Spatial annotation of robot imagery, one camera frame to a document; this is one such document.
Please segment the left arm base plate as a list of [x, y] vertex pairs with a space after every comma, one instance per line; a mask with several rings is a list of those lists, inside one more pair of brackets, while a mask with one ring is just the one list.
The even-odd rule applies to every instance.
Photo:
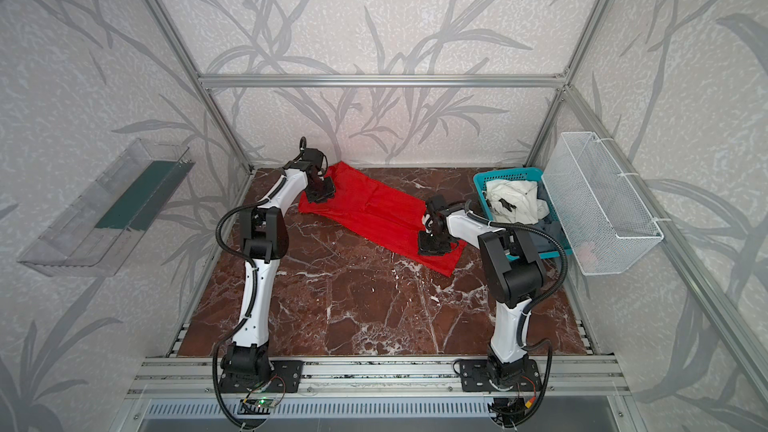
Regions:
[[274, 360], [255, 370], [229, 367], [221, 371], [218, 388], [221, 393], [296, 393], [303, 365], [301, 360]]

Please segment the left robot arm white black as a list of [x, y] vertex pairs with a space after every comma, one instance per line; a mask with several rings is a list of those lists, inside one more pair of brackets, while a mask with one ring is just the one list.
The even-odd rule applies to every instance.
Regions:
[[269, 309], [274, 280], [281, 259], [289, 249], [285, 213], [300, 196], [310, 203], [324, 203], [335, 195], [327, 175], [326, 155], [300, 141], [298, 155], [281, 170], [280, 179], [254, 204], [224, 214], [215, 229], [220, 249], [244, 261], [245, 285], [239, 321], [215, 348], [213, 375], [224, 390], [265, 385], [273, 376], [268, 357]]

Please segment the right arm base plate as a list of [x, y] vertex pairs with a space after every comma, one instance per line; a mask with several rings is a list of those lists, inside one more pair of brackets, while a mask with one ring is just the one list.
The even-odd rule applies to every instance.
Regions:
[[463, 392], [537, 394], [542, 389], [543, 374], [529, 356], [510, 363], [491, 358], [459, 359], [457, 365]]

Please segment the teal plastic laundry basket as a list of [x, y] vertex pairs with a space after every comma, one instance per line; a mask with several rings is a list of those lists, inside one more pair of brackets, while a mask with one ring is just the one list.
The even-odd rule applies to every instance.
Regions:
[[537, 217], [531, 226], [555, 238], [567, 255], [573, 251], [563, 231], [538, 168], [512, 168], [481, 172], [473, 181], [485, 216], [494, 222]]

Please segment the red t shirt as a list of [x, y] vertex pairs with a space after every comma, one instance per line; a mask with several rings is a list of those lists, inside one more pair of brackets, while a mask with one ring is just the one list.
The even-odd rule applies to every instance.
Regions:
[[329, 218], [391, 252], [446, 277], [452, 275], [466, 243], [451, 245], [444, 256], [420, 254], [418, 233], [425, 229], [424, 201], [370, 178], [344, 162], [330, 166], [327, 176], [334, 183], [334, 197], [323, 203], [311, 203], [302, 195], [298, 205], [300, 213]]

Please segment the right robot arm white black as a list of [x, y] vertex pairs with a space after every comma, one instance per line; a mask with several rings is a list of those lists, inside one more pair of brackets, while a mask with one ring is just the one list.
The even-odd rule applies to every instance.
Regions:
[[460, 240], [478, 249], [488, 295], [496, 302], [494, 331], [485, 359], [459, 359], [457, 374], [464, 392], [535, 392], [547, 377], [530, 357], [544, 349], [552, 355], [547, 338], [527, 342], [532, 304], [545, 284], [545, 270], [531, 236], [519, 224], [494, 227], [459, 203], [440, 196], [426, 201], [424, 229], [418, 234], [418, 251], [445, 256]]

